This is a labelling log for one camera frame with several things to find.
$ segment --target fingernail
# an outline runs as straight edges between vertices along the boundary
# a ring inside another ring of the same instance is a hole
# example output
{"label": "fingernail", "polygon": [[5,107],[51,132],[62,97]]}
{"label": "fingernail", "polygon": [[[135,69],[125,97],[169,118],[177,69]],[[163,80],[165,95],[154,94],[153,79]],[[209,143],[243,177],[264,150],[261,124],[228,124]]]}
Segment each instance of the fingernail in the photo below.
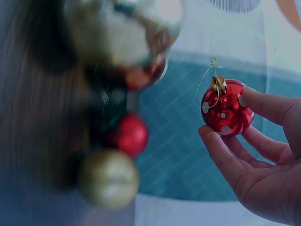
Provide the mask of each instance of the fingernail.
{"label": "fingernail", "polygon": [[255,89],[253,89],[251,87],[248,87],[248,86],[244,86],[244,91],[247,91],[247,92],[257,92]]}

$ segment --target blurred ornament cluster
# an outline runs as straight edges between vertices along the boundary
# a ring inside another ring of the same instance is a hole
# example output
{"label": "blurred ornament cluster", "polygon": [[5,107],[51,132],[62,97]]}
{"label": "blurred ornament cluster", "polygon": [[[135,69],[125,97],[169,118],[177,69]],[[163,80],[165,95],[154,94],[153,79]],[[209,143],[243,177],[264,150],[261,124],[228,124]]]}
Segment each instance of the blurred ornament cluster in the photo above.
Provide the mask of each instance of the blurred ornament cluster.
{"label": "blurred ornament cluster", "polygon": [[78,185],[91,204],[115,210],[128,205],[139,188],[135,158],[149,131],[127,111],[127,92],[162,79],[166,51],[180,34],[184,0],[61,0],[58,24],[65,45],[85,66],[99,98],[91,111],[91,146]]}

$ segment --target shiny red ornament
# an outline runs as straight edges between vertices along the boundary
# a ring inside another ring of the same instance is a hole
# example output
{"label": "shiny red ornament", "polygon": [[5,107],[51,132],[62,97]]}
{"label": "shiny red ornament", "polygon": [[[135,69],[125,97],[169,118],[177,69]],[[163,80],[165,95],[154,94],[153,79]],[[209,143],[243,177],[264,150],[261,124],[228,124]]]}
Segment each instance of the shiny red ornament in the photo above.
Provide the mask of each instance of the shiny red ornament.
{"label": "shiny red ornament", "polygon": [[166,68],[166,58],[163,55],[159,55],[150,65],[122,69],[127,89],[129,91],[137,91],[150,86],[164,76]]}
{"label": "shiny red ornament", "polygon": [[254,112],[246,106],[242,98],[245,84],[235,79],[219,78],[220,87],[212,80],[211,87],[203,96],[202,116],[205,124],[220,135],[235,136],[252,124]]}
{"label": "shiny red ornament", "polygon": [[106,143],[137,157],[147,146],[149,131],[144,121],[134,113],[127,113],[117,124],[115,130],[105,135]]}

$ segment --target glitter gold ornament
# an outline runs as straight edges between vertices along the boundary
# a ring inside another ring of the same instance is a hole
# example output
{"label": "glitter gold ornament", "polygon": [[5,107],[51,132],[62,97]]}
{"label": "glitter gold ornament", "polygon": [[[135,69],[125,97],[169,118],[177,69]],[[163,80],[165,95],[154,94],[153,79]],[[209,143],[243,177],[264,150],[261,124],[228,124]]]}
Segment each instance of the glitter gold ornament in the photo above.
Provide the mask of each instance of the glitter gold ornament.
{"label": "glitter gold ornament", "polygon": [[128,205],[139,188],[135,162],[117,149],[91,154],[79,168],[79,190],[91,204],[106,210]]}

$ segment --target hand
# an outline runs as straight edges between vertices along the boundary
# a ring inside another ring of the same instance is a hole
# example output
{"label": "hand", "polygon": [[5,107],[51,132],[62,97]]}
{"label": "hand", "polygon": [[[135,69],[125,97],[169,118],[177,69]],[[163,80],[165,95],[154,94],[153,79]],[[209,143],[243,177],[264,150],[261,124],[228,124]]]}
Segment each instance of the hand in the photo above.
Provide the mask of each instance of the hand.
{"label": "hand", "polygon": [[288,144],[274,141],[254,127],[242,136],[261,156],[258,161],[236,137],[220,137],[208,126],[199,129],[212,160],[238,200],[271,221],[301,225],[301,98],[244,89],[245,103],[258,115],[283,126]]}

